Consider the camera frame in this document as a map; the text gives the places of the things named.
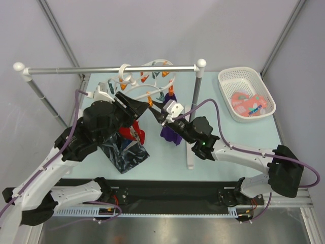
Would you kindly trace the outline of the white round clip hanger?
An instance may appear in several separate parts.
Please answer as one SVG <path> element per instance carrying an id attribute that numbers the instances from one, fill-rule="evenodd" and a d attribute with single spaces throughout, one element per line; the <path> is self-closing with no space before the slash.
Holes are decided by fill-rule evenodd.
<path id="1" fill-rule="evenodd" d="M 100 82 L 99 87 L 111 97 L 117 92 L 122 92 L 125 95 L 134 95 L 136 100 L 146 99 L 150 105 L 153 105 L 153 99 L 160 102 L 166 102 L 169 99 L 176 100 L 175 71 L 141 71 L 136 74 L 127 72 L 126 69 L 129 67 L 129 64 L 122 64 L 117 74 Z"/>

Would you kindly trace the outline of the red sock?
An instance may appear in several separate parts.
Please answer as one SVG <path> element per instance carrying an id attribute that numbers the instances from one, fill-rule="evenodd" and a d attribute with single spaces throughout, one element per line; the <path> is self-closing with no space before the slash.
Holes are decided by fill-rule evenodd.
<path id="1" fill-rule="evenodd" d="M 118 130 L 118 133 L 119 133 L 119 135 L 121 137 L 123 137 L 126 140 L 135 141 L 135 137 L 131 134 L 131 129 L 130 128 L 121 127 Z"/>

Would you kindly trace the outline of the santa christmas sock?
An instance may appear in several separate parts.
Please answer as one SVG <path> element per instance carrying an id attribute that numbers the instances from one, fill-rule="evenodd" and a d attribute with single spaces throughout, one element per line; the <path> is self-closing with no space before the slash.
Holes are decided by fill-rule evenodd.
<path id="1" fill-rule="evenodd" d="M 139 142 L 141 145 L 145 143 L 145 132 L 140 129 L 139 122 L 134 121 L 133 125 L 130 127 L 130 134 L 132 137 Z"/>

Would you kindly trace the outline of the pink sock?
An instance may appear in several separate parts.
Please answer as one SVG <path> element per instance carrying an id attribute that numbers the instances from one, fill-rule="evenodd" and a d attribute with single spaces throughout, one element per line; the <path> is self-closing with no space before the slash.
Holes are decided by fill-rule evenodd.
<path id="1" fill-rule="evenodd" d="M 261 116 L 266 114 L 268 107 L 266 99 L 261 95 L 249 96 L 246 93 L 235 92 L 231 98 L 234 111 L 243 117 Z"/>

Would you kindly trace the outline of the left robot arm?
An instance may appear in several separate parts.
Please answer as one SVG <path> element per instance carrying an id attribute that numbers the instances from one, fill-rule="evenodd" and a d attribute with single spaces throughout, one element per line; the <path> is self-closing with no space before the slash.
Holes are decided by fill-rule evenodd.
<path id="1" fill-rule="evenodd" d="M 131 99 L 121 92 L 113 99 L 94 100 L 55 140 L 49 155 L 33 175 L 20 186 L 3 190 L 7 204 L 1 214 L 12 207 L 3 224 L 10 229 L 20 225 L 35 226 L 47 221 L 60 208 L 84 202 L 109 202 L 112 191 L 102 177 L 67 193 L 56 193 L 53 187 L 120 128 L 131 127 L 148 108 L 148 103 Z"/>

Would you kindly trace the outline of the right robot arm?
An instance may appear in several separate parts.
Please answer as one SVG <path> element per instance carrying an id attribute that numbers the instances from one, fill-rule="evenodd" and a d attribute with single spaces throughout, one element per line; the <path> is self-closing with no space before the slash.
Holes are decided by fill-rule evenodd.
<path id="1" fill-rule="evenodd" d="M 297 196 L 304 166 L 287 146 L 278 145 L 276 149 L 239 148 L 227 142 L 223 135 L 213 135 L 206 117 L 188 121 L 182 114 L 181 104 L 173 100 L 165 105 L 154 104 L 159 109 L 149 107 L 149 110 L 155 119 L 190 144 L 191 151 L 198 158 L 231 162 L 260 172 L 257 176 L 238 180 L 234 190 L 238 203 L 246 204 L 257 195 L 272 192 L 287 198 Z"/>

